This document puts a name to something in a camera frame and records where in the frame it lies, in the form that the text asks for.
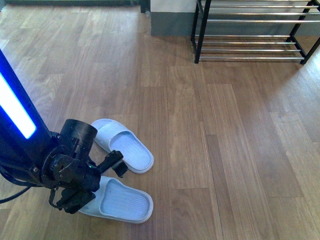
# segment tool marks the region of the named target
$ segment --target slide sandal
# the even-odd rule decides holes
[[[120,151],[128,169],[136,174],[147,172],[154,164],[154,156],[135,136],[120,122],[111,119],[99,119],[91,124],[98,130],[96,143],[106,150]]]
[[[132,224],[147,221],[154,209],[149,194],[122,184],[113,177],[101,176],[95,199],[79,212],[93,217],[112,219]]]

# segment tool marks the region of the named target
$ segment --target shoe rack shelf bar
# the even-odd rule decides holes
[[[302,24],[320,23],[320,3],[317,0],[230,0],[224,3],[233,2],[290,2],[299,3],[299,5],[237,5],[226,4],[223,6],[211,7],[212,0],[197,0],[191,42],[194,50],[194,63],[198,64],[200,60],[300,60],[305,64],[311,55],[320,45],[320,37],[313,45],[311,50],[306,53],[295,37]],[[210,9],[303,9],[302,12],[227,12],[210,13]],[[283,16],[298,17],[297,20],[261,20],[261,19],[219,19],[221,16]],[[305,20],[307,16],[318,16],[319,19]],[[199,35],[196,34],[198,19],[201,18]],[[214,23],[233,23],[233,24],[295,24],[289,35],[209,35],[206,34],[207,24]],[[276,54],[275,56],[261,56],[262,54]],[[212,56],[217,54],[228,54],[227,56]],[[238,56],[230,54],[249,54],[248,56]]]

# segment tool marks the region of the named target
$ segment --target black metal frame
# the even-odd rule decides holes
[[[192,46],[193,46],[193,50],[194,50],[194,63],[195,64],[198,64],[200,61],[200,58],[201,58],[202,47],[203,47],[205,33],[206,33],[206,27],[207,27],[208,21],[210,21],[210,20],[208,20],[208,17],[209,17],[209,10],[211,7],[211,1],[212,0],[206,0],[204,8],[203,8],[201,0],[196,1],[196,8],[195,8],[192,31],[191,31],[191,36],[190,36],[190,40],[192,42]],[[307,3],[306,6],[308,6],[308,7],[318,6],[317,10],[320,12],[320,3],[318,0],[311,0]],[[310,11],[310,8],[305,8],[302,13],[308,14],[309,11]],[[200,33],[198,35],[198,39],[196,40],[196,37],[197,37],[196,30],[197,30],[199,15],[200,15],[202,21],[201,21]],[[299,17],[298,21],[304,21],[305,18],[306,18],[306,15],[301,15]],[[320,46],[320,37],[315,42],[315,44],[310,49],[310,51],[308,53],[306,53],[305,50],[300,45],[300,43],[298,42],[297,38],[295,37],[295,34],[297,33],[297,31],[300,28],[302,23],[303,22],[299,22],[294,25],[293,29],[291,30],[291,33],[289,34],[289,36],[287,36],[286,42],[293,43],[294,46],[296,47],[296,49],[299,50],[299,52],[301,54],[301,57],[295,57],[292,59],[302,59],[300,61],[300,64],[304,65],[307,63],[307,61],[312,56],[312,54],[316,51],[318,46]],[[280,59],[277,57],[256,57],[256,58],[255,57],[243,57],[243,58],[241,58],[241,57],[207,57],[207,58],[208,59],[220,59],[220,60],[221,59],[270,59],[270,60]]]

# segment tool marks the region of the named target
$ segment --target slipper strap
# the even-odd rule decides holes
[[[110,151],[117,149],[110,149],[111,140],[118,134],[122,132],[130,132],[128,128],[118,122],[109,122],[98,130],[98,133],[95,137],[95,141],[100,146],[106,146]]]

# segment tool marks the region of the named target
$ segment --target blue led light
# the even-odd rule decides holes
[[[0,73],[0,106],[8,114],[22,135],[29,139],[36,131],[36,126],[21,105],[7,81]]]

